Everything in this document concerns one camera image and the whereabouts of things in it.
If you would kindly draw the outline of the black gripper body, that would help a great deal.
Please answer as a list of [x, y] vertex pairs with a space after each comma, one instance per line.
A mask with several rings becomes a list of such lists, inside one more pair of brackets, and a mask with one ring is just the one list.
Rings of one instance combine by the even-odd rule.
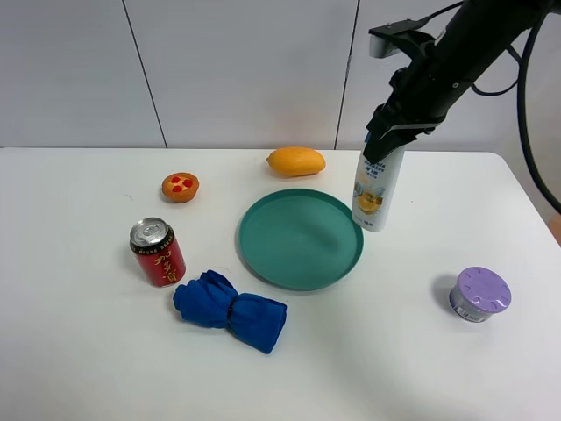
[[433, 132], [472, 83], [470, 61], [412, 62], [390, 80], [392, 92], [383, 103], [388, 127], [410, 127], [417, 136]]

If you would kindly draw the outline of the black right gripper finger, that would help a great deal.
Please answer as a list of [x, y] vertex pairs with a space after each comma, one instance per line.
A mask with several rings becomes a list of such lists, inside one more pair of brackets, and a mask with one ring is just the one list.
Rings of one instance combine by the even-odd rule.
[[367, 135], [365, 143], [381, 139], [388, 130], [388, 117], [384, 104], [380, 104], [373, 112], [373, 116], [366, 125]]

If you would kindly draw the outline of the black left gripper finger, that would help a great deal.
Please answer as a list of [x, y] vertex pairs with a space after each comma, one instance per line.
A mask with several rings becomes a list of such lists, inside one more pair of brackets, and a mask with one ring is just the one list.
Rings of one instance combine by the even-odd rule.
[[363, 156], [372, 164], [385, 159], [395, 149], [416, 140], [417, 130], [410, 127], [369, 128]]

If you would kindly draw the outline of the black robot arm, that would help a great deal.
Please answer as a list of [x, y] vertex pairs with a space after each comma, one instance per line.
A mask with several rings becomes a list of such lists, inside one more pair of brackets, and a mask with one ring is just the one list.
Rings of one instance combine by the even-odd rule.
[[363, 155], [376, 163], [431, 133], [522, 32], [559, 12], [558, 1], [464, 1], [438, 38], [422, 32], [426, 18], [370, 29], [373, 57], [403, 52], [411, 62], [392, 75], [392, 93], [366, 127]]

